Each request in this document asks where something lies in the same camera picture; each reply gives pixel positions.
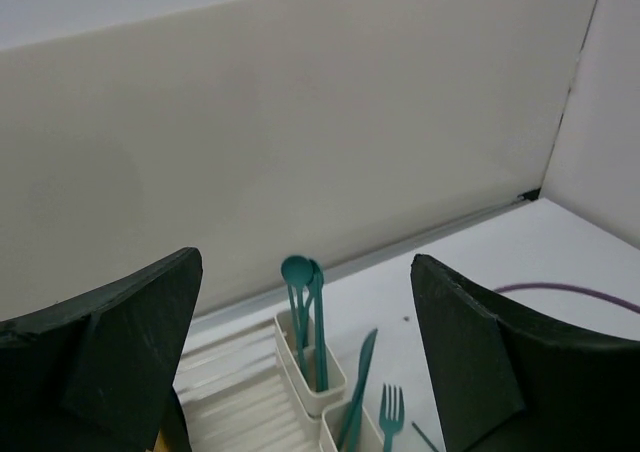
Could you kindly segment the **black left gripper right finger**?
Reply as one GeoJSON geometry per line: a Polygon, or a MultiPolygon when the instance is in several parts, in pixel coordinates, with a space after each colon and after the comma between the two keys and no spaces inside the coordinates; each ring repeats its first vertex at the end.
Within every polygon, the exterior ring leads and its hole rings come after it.
{"type": "Polygon", "coordinates": [[[429,255],[411,287],[449,451],[635,451],[639,344],[554,319],[429,255]]]}

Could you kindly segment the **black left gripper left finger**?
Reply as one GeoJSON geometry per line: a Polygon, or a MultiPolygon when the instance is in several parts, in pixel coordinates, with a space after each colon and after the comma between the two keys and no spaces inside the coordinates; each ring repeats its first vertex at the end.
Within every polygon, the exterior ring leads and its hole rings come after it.
{"type": "Polygon", "coordinates": [[[187,451],[174,379],[203,276],[198,249],[1,324],[5,451],[187,451]]]}

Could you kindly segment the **teal plastic fork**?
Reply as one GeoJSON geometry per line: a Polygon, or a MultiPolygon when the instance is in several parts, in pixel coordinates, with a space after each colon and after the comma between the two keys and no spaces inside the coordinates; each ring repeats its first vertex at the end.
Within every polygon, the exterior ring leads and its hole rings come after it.
{"type": "Polygon", "coordinates": [[[384,435],[384,452],[392,451],[393,439],[402,431],[404,420],[405,404],[402,388],[384,384],[379,412],[379,426],[384,435]]]}

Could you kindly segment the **teal plastic spoon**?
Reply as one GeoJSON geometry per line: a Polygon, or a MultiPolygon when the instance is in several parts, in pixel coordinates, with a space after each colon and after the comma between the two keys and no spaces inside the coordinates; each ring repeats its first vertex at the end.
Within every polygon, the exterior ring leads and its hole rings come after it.
{"type": "Polygon", "coordinates": [[[308,367],[304,356],[305,328],[303,319],[305,316],[305,305],[303,291],[313,277],[313,268],[306,257],[292,255],[282,262],[280,271],[288,291],[292,325],[296,337],[295,342],[299,368],[302,376],[307,378],[308,367]]]}
{"type": "Polygon", "coordinates": [[[309,262],[313,269],[313,275],[310,282],[307,284],[308,296],[304,304],[303,316],[302,316],[304,324],[307,324],[309,321],[310,309],[311,309],[313,300],[322,291],[322,288],[324,286],[323,268],[314,259],[310,259],[309,262]]]}

